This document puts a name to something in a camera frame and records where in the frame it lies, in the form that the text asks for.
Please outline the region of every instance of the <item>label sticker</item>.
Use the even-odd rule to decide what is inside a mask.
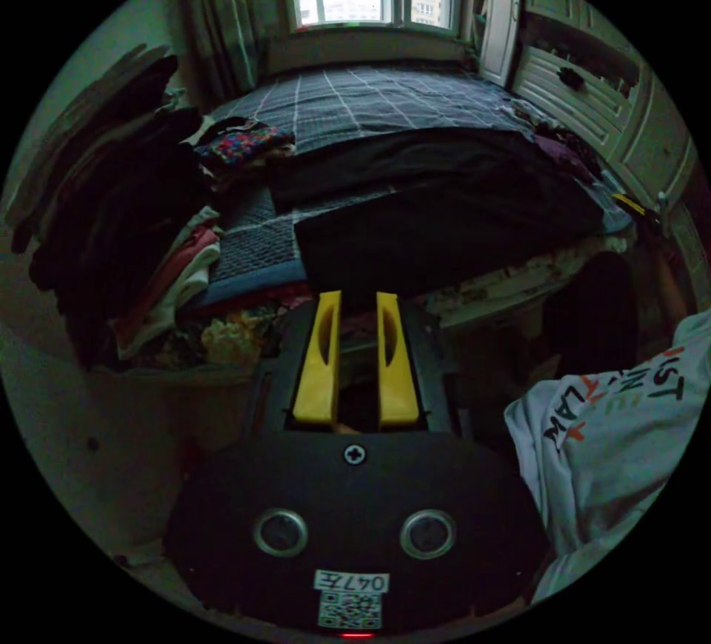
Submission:
[[[358,592],[360,594],[385,594],[390,587],[390,575],[384,572],[366,574],[359,572],[334,572],[317,570],[313,578],[315,590]]]
[[[382,595],[390,587],[388,573],[317,570],[313,588],[321,591],[318,625],[334,629],[380,629]]]

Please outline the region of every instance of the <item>white t-shirt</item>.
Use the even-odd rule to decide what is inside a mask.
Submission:
[[[504,413],[558,556],[533,602],[588,572],[654,502],[678,465],[711,383],[711,309],[631,370],[544,380]]]

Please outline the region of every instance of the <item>qr code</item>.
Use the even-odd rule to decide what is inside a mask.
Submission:
[[[338,629],[380,629],[381,595],[323,591],[318,625]]]

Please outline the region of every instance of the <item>curtain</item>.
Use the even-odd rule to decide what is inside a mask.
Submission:
[[[253,89],[264,66],[254,0],[178,0],[191,101],[203,113]]]

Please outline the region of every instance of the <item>plaid blanket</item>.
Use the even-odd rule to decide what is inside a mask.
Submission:
[[[296,137],[296,152],[412,128],[461,126],[520,130],[532,127],[512,108],[515,95],[451,63],[403,63],[306,70],[279,76],[213,112],[256,118]],[[304,281],[294,224],[306,217],[362,202],[392,189],[353,195],[275,213],[269,191],[240,189],[223,214],[221,257],[210,287],[190,307],[209,306],[245,293]]]

